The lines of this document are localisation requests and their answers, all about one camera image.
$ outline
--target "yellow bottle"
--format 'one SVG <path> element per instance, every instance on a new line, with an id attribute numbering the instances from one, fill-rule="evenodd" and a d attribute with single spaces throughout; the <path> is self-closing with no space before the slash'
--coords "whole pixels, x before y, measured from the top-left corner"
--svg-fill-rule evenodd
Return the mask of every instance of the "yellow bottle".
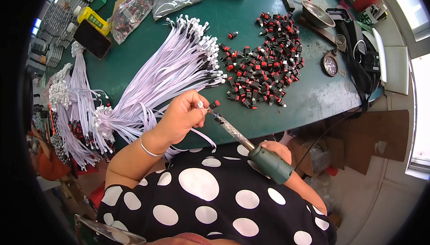
<path id="1" fill-rule="evenodd" d="M 103 33 L 103 35 L 106 36 L 109 33 L 108 23 L 88 6 L 82 9 L 80 6 L 76 6 L 76 9 L 73 11 L 73 13 L 77 15 L 78 23 L 81 23 L 84 19 L 86 19 L 92 23 L 99 32 Z"/>

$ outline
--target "smartphone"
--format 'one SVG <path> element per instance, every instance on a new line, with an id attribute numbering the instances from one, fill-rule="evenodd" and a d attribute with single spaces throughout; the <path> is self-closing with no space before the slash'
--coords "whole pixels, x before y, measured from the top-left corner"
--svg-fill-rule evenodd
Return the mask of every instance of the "smartphone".
<path id="1" fill-rule="evenodd" d="M 76 29 L 73 39 L 100 60 L 106 56 L 112 45 L 112 41 L 99 32 L 86 19 L 84 19 Z"/>

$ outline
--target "orange clothing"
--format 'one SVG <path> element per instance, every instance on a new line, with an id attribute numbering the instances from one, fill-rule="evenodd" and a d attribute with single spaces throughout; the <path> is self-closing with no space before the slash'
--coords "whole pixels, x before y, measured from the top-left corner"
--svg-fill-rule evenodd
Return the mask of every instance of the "orange clothing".
<path id="1" fill-rule="evenodd" d="M 70 167 L 65 165 L 58 159 L 55 149 L 49 148 L 51 151 L 51 159 L 48 159 L 40 147 L 37 153 L 37 161 L 39 162 L 39 175 L 50 181 L 55 181 L 70 172 Z"/>

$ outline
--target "metal bowl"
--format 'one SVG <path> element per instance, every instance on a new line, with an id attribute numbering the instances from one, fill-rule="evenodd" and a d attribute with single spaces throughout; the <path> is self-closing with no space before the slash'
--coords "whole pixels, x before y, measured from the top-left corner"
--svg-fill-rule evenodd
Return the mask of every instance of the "metal bowl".
<path id="1" fill-rule="evenodd" d="M 303 15 L 317 27 L 326 28 L 336 26 L 329 14 L 322 10 L 318 5 L 308 0 L 301 0 L 303 5 Z"/>

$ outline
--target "green box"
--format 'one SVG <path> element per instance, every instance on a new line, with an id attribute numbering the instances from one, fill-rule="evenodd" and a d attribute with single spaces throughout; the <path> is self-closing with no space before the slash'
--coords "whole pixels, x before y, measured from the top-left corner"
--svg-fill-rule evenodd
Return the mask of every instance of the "green box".
<path id="1" fill-rule="evenodd" d="M 94 0 L 89 4 L 89 7 L 94 11 L 98 11 L 103 5 L 105 5 L 107 0 Z"/>

